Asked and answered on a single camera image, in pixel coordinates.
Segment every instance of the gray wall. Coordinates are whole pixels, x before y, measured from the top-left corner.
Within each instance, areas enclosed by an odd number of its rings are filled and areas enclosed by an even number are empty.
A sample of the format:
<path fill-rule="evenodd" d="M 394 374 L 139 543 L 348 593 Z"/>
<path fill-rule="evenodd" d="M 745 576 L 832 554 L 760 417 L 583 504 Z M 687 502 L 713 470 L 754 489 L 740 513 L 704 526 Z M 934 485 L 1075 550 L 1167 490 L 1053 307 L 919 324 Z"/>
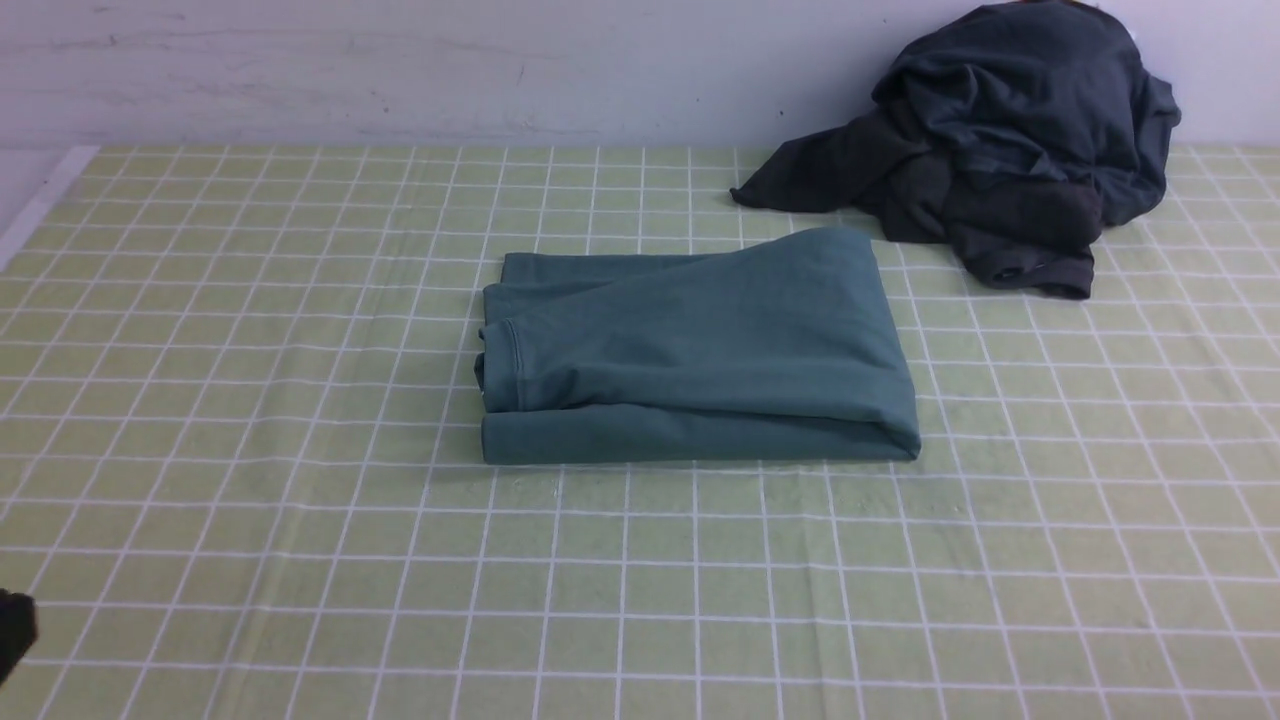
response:
<path fill-rule="evenodd" d="M 966 0 L 0 0 L 0 147 L 772 143 Z M 1280 143 L 1277 0 L 1108 0 L 1181 141 Z"/>

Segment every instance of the clothing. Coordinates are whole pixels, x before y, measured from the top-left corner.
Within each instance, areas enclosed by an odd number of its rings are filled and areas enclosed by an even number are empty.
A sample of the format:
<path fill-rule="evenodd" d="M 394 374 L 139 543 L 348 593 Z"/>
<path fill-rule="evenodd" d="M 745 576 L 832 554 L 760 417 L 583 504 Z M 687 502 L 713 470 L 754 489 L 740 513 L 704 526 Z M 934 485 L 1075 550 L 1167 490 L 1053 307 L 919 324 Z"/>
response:
<path fill-rule="evenodd" d="M 507 255 L 476 380 L 490 464 L 913 460 L 915 388 L 869 238 Z"/>
<path fill-rule="evenodd" d="M 733 199 L 856 206 L 895 242 L 950 243 L 995 288 L 1083 300 L 1092 245 L 1155 208 L 1181 114 L 1115 18 L 1070 0 L 987 5 L 911 42 L 876 110 L 783 143 Z"/>

